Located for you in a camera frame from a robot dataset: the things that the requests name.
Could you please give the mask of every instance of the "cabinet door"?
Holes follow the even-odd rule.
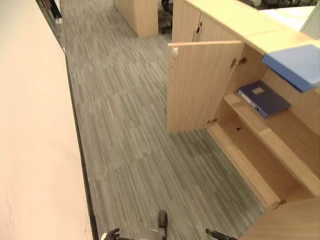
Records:
[[[168,45],[169,132],[205,129],[211,124],[234,71],[231,63],[239,59],[243,48],[241,41]]]
[[[205,13],[201,13],[199,26],[197,42],[239,40],[232,32]]]
[[[241,240],[319,240],[320,200],[288,203],[267,210],[249,227]]]
[[[173,4],[172,42],[193,42],[198,28],[200,11],[184,0],[175,0]]]

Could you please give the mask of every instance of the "wooden partition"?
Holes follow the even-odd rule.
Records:
[[[114,0],[114,6],[138,37],[157,36],[157,0]]]

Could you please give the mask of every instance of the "light wood panel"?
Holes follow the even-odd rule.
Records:
[[[159,34],[158,1],[134,0],[136,31],[139,37],[151,37]]]
[[[241,240],[319,240],[320,199],[288,203],[269,210],[249,228]]]
[[[215,123],[209,133],[266,206],[300,187],[273,154],[237,117]]]
[[[199,25],[202,26],[197,37],[198,42],[239,40],[236,35],[205,13],[201,14]]]
[[[184,12],[184,0],[175,0],[173,2],[173,16],[172,16],[172,42],[178,42],[180,28],[182,27],[182,19]]]
[[[184,0],[177,0],[177,5],[175,2],[173,7],[172,42],[194,42],[200,19],[200,11],[186,4]]]
[[[246,58],[247,62],[235,67],[228,86],[224,91],[224,96],[235,93],[238,88],[242,86],[261,80],[268,69],[268,67],[261,62],[261,53],[248,45],[245,45],[239,60],[242,58]],[[230,108],[225,109],[222,101],[215,114],[215,118],[219,121],[223,120],[223,115],[225,115],[228,110],[230,110]]]
[[[290,111],[263,119],[240,96],[224,99],[292,175],[320,196],[319,137]]]
[[[320,95],[311,90],[290,111],[318,136],[320,135]]]
[[[157,0],[115,0],[114,6],[138,37],[158,35]]]
[[[320,135],[320,95],[315,90],[298,92],[273,71],[268,70],[262,81],[286,99],[289,109],[317,135]]]
[[[177,58],[173,48],[178,48]],[[167,129],[205,129],[214,119],[244,48],[240,41],[168,44]]]
[[[135,0],[115,0],[114,4],[129,26],[137,33]]]

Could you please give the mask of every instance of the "wooden shelf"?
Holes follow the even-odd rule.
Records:
[[[237,117],[216,123],[208,131],[265,207],[301,187]]]
[[[291,174],[319,197],[319,136],[289,110],[264,119],[237,94],[224,100]]]

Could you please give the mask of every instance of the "door hinge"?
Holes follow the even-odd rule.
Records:
[[[281,200],[280,202],[278,202],[272,209],[278,209],[280,208],[282,205],[286,204],[287,201],[284,199],[284,200]]]
[[[245,57],[243,57],[240,61],[235,58],[232,60],[230,68],[237,66],[237,65],[245,64],[246,62],[247,62],[247,59]]]

